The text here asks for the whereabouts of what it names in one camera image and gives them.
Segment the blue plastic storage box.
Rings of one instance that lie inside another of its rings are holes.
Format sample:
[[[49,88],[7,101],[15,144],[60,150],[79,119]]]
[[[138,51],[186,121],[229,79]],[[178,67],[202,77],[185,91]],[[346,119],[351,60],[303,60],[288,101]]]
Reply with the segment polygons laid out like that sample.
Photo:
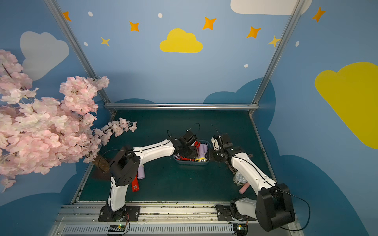
[[[206,166],[210,162],[210,150],[213,145],[206,140],[195,141],[195,149],[189,156],[173,155],[174,160],[181,165]]]

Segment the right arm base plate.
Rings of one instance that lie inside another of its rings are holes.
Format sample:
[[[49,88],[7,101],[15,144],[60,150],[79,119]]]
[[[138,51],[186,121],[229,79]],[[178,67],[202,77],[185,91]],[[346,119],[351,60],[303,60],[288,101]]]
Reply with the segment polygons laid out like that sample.
[[[240,221],[240,222],[247,222],[247,221],[256,221],[255,218],[242,215],[240,214],[236,206],[230,205],[215,205],[215,209],[217,211],[217,219],[218,221],[227,221],[227,222],[234,222],[234,221]]]

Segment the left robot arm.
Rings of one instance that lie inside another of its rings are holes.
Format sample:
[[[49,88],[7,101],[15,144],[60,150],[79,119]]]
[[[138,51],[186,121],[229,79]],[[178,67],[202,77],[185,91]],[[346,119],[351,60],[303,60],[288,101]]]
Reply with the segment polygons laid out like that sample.
[[[110,163],[111,189],[107,206],[116,212],[125,206],[127,189],[137,176],[139,167],[161,157],[178,155],[195,158],[197,137],[191,131],[180,138],[169,138],[144,147],[123,147]]]

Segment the purple flashlight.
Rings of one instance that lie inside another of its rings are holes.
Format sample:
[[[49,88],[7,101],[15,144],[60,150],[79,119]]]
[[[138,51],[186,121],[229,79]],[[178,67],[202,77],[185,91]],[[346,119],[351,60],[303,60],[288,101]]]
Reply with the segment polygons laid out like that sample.
[[[145,171],[144,171],[143,165],[139,166],[139,168],[137,170],[137,178],[139,180],[143,180],[145,178]]]
[[[197,149],[197,157],[195,159],[196,162],[207,162],[206,153],[208,150],[208,145],[200,143]]]

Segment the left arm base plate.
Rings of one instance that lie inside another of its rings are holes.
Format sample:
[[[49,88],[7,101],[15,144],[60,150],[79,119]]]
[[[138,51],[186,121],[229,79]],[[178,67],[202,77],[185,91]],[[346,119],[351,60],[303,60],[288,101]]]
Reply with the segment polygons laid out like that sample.
[[[124,206],[113,211],[106,205],[101,208],[98,222],[137,222],[140,214],[140,206]]]

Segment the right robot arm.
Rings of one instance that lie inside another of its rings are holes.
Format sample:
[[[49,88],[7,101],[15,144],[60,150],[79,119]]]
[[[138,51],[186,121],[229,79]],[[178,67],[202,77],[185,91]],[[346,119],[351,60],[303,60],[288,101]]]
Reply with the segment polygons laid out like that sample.
[[[263,230],[270,232],[295,221],[295,212],[289,188],[269,178],[241,147],[231,142],[229,135],[222,134],[211,139],[213,150],[210,159],[230,164],[254,190],[257,199],[238,198],[230,202],[229,215],[216,208],[225,221],[247,222],[257,220]]]

